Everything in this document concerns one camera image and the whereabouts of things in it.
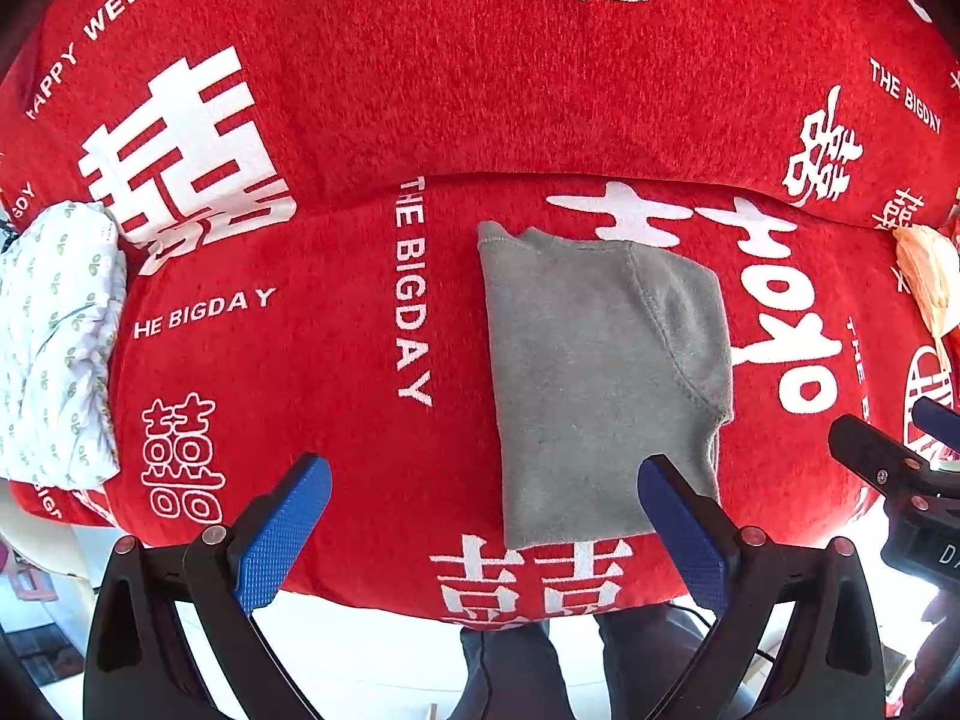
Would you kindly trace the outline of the grey knit garment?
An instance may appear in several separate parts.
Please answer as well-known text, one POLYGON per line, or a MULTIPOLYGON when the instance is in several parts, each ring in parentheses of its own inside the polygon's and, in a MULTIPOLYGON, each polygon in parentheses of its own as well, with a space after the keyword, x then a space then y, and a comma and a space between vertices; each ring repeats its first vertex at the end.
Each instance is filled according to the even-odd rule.
POLYGON ((713 270, 628 241, 478 228, 512 550, 646 535, 636 479, 665 455, 719 494, 734 417, 713 270))

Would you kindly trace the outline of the blue denim jeans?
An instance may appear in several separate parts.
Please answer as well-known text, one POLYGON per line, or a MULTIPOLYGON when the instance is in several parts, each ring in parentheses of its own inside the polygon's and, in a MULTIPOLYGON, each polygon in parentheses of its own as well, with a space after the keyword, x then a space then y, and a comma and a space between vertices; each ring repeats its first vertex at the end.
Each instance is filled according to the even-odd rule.
MULTIPOLYGON (((647 717, 697 653, 704 633, 677 606, 641 606, 596 617, 604 644, 610 715, 647 717)), ((569 718, 560 661, 544 624, 460 633, 466 687, 455 718, 569 718)))

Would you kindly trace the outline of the orange tassel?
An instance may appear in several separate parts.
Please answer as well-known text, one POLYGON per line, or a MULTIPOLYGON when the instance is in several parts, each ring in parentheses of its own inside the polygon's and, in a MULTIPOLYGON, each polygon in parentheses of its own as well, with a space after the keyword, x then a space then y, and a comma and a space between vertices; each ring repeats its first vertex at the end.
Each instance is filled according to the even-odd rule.
POLYGON ((958 252, 932 227, 896 227, 896 263, 934 340, 940 366, 949 364, 944 338, 958 327, 958 252))

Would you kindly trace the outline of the white floral cloth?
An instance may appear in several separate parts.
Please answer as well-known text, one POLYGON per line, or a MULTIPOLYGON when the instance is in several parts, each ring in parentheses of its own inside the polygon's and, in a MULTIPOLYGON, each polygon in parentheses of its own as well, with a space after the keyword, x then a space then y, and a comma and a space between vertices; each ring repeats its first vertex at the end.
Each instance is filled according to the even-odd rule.
POLYGON ((99 203, 49 206, 3 252, 3 478, 83 491, 119 473, 107 379, 125 294, 99 203))

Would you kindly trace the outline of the red bedspread white characters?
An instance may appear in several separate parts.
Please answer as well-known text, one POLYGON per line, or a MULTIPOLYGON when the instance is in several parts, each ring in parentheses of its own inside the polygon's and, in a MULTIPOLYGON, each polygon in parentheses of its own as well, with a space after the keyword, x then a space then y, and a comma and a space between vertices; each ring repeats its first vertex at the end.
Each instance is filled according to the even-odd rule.
POLYGON ((913 0, 47 0, 2 200, 119 229, 119 473, 11 495, 167 546, 314 452, 293 592, 480 629, 656 603, 682 585, 651 532, 506 546, 480 224, 713 270, 718 497, 812 544, 874 499, 833 419, 947 456, 911 408, 957 380, 893 230, 957 195, 957 59, 913 0))

